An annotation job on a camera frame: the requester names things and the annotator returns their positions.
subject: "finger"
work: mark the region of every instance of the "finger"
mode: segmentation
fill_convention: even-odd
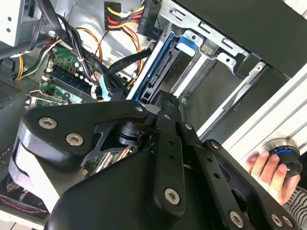
[[[250,174],[251,170],[253,169],[256,160],[258,157],[252,157],[251,159],[249,159],[248,161],[246,161],[246,165],[245,165],[245,169],[246,171],[248,171],[248,173]]]
[[[290,197],[292,196],[294,190],[297,187],[298,182],[300,181],[301,176],[300,174],[296,175],[296,176],[292,176],[290,178],[287,178],[283,184],[283,196],[282,196],[282,203],[281,205],[283,205],[284,203],[287,203],[288,200],[290,199]]]
[[[256,163],[251,171],[251,176],[254,177],[257,181],[263,171],[263,168],[268,160],[269,157],[269,152],[268,151],[263,151],[262,154],[258,157],[256,160]]]
[[[259,178],[259,184],[261,184],[261,186],[267,191],[269,190],[270,183],[277,169],[278,162],[279,157],[276,154],[272,155],[264,166],[262,174]]]
[[[280,197],[283,190],[283,181],[287,174],[287,166],[285,164],[281,164],[278,166],[274,176],[272,178],[269,193],[271,196],[275,198],[278,202],[280,201]]]

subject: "robotic arm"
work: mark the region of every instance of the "robotic arm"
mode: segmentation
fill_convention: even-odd
[[[86,159],[138,151],[84,180]],[[200,142],[176,97],[35,108],[19,127],[9,172],[40,197],[48,230],[298,229],[216,141]]]

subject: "orange wire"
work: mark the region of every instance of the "orange wire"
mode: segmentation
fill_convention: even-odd
[[[81,31],[88,33],[97,42],[97,46],[98,46],[98,50],[99,50],[99,60],[100,60],[100,62],[102,62],[102,57],[103,57],[102,56],[102,48],[101,48],[101,44],[98,41],[97,37],[90,30],[88,30],[86,28],[78,27],[77,30],[81,30]]]

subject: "metal bracket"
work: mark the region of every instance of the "metal bracket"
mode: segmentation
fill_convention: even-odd
[[[202,36],[210,39],[234,57],[239,53],[246,57],[249,55],[248,51],[244,50],[229,38],[217,32],[208,24],[202,22],[200,19],[171,0],[162,1],[159,13],[162,17],[180,28],[192,29],[200,33]]]

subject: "bolt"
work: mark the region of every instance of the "bolt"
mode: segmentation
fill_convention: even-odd
[[[169,115],[167,115],[167,114],[164,114],[164,116],[165,116],[168,120],[171,119],[171,117],[170,117]]]
[[[231,221],[238,227],[238,228],[243,228],[244,223],[242,218],[240,217],[239,214],[237,214],[235,211],[231,211],[229,213],[229,217],[231,219]]]
[[[219,148],[218,144],[216,144],[214,141],[211,141],[211,144],[212,144],[212,146],[215,147],[216,149]]]
[[[288,217],[283,216],[283,219],[284,219],[284,221],[285,221],[291,228],[293,228],[293,223],[289,220]]]
[[[136,106],[135,109],[139,112],[143,112],[143,109],[141,107]]]
[[[83,144],[83,137],[76,133],[70,133],[66,136],[66,141],[73,146],[80,146]]]
[[[177,205],[180,202],[179,194],[172,188],[167,188],[164,192],[165,198],[172,204]]]
[[[51,117],[40,118],[38,124],[45,129],[53,129],[58,126],[57,121]]]
[[[271,214],[272,220],[274,221],[274,223],[279,226],[282,227],[283,223],[282,221],[278,218],[278,216],[276,216],[275,214]]]
[[[49,30],[48,34],[51,37],[56,37],[57,36],[56,32],[54,32],[53,30]]]
[[[189,129],[189,130],[192,130],[192,126],[191,126],[190,124],[188,124],[188,123],[185,124],[185,127],[186,127],[187,129]]]

